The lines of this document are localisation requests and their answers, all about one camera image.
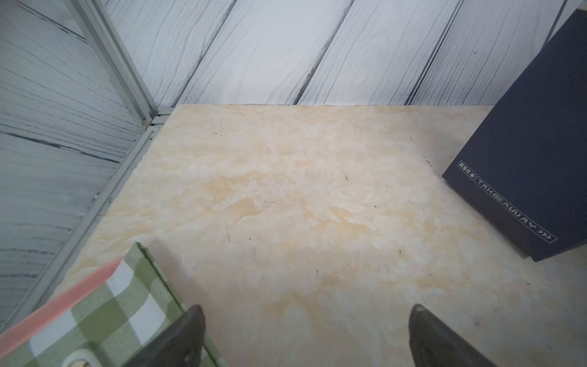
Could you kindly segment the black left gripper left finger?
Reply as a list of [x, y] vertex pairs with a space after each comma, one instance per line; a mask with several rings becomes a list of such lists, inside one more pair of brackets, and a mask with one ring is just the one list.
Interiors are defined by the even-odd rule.
[[193, 305], [125, 366], [200, 366], [205, 332], [203, 308]]

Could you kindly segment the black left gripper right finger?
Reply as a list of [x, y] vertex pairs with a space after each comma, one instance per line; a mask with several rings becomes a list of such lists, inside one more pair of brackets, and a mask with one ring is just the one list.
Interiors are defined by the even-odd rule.
[[421, 304], [415, 304], [411, 310], [409, 335], [417, 367], [495, 366]]

